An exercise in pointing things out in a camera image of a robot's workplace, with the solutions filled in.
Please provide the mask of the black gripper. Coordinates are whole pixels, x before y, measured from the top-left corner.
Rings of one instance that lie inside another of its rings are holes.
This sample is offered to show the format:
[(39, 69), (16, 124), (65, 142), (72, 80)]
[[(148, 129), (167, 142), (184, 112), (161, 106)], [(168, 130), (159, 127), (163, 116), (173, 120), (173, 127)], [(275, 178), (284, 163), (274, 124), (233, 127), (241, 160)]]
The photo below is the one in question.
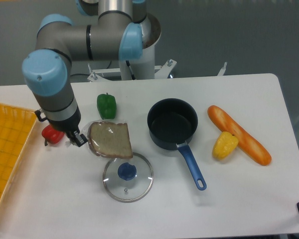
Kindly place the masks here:
[(83, 146), (87, 142), (84, 134), (79, 133), (78, 122), (70, 119), (62, 121), (48, 120), (53, 129), (64, 132), (77, 147)]

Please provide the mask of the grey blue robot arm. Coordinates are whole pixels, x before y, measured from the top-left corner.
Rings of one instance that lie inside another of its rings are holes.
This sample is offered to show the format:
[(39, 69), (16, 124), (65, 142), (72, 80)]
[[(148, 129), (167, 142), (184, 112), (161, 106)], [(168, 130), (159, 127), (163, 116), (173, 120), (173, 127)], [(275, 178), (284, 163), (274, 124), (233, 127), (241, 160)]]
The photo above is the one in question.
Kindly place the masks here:
[(78, 0), (78, 9), (96, 15), (94, 25), (75, 26), (60, 14), (46, 16), (36, 36), (35, 50), (22, 63), (24, 80), (40, 110), (37, 116), (64, 132), (80, 147), (87, 138), (80, 133), (81, 114), (70, 84), (74, 61), (137, 60), (143, 53), (140, 21), (146, 16), (144, 0)]

